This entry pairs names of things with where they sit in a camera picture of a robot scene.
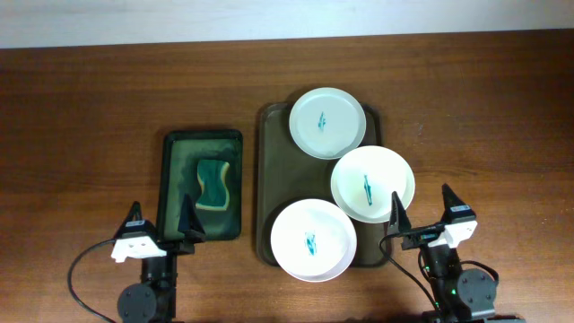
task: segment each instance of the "white bowl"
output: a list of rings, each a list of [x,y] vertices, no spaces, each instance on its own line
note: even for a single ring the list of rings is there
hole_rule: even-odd
[[[279,214],[271,230],[271,249],[289,275],[305,282],[324,282],[351,264],[357,234],[336,205],[305,199]]]
[[[319,159],[336,159],[357,148],[367,119],[361,104],[347,92],[319,88],[301,96],[289,116],[293,141]]]
[[[385,147],[364,146],[347,153],[331,175],[337,205],[364,223],[389,221],[393,191],[406,209],[414,197],[414,175],[403,157]]]

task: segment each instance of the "wooden table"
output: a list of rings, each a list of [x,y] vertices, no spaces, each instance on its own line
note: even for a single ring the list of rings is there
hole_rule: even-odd
[[[496,268],[499,313],[574,316],[574,31],[527,31],[0,51],[0,321],[95,320],[69,296],[74,257],[110,238],[134,200],[155,219],[162,138],[237,128],[243,232],[179,260],[186,322],[391,319],[431,308],[392,266],[323,284],[259,261],[257,121],[320,86],[382,115],[385,145],[413,167],[413,225],[436,222],[447,182],[478,213],[461,258]],[[140,261],[110,247],[74,275],[117,318]],[[396,260],[416,275],[416,251]]]

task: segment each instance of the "blue drawing on plate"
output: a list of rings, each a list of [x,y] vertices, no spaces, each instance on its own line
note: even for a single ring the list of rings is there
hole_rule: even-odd
[[[365,188],[365,193],[367,193],[367,202],[369,202],[369,206],[373,205],[373,196],[370,193],[370,185],[369,185],[369,179],[367,179],[367,175],[365,175],[365,185],[363,186]]]
[[[325,131],[325,123],[326,123],[326,119],[325,119],[325,112],[321,112],[321,117],[319,118],[319,130],[321,132]]]
[[[317,244],[315,243],[315,233],[305,232],[305,242],[307,249],[309,249],[309,254],[315,256],[317,254]]]

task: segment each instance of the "green sponge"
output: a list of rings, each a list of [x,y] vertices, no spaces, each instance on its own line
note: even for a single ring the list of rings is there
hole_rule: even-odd
[[[225,175],[230,168],[226,161],[201,160],[197,164],[197,181],[201,196],[196,208],[208,211],[225,211],[230,204],[230,191],[225,186]]]

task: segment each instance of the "brown tray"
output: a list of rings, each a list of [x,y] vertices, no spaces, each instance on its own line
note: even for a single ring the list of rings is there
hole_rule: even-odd
[[[362,105],[367,129],[361,145],[382,145],[377,112]],[[271,266],[279,266],[271,250],[271,228],[277,215],[289,204],[320,198],[334,203],[331,172],[338,160],[320,160],[305,154],[289,132],[291,105],[276,103],[261,116],[259,133],[259,181],[257,184],[257,255]],[[361,223],[351,219],[357,232],[357,251],[351,266],[382,266],[387,260],[378,249],[387,223]],[[386,250],[392,250],[390,241]]]

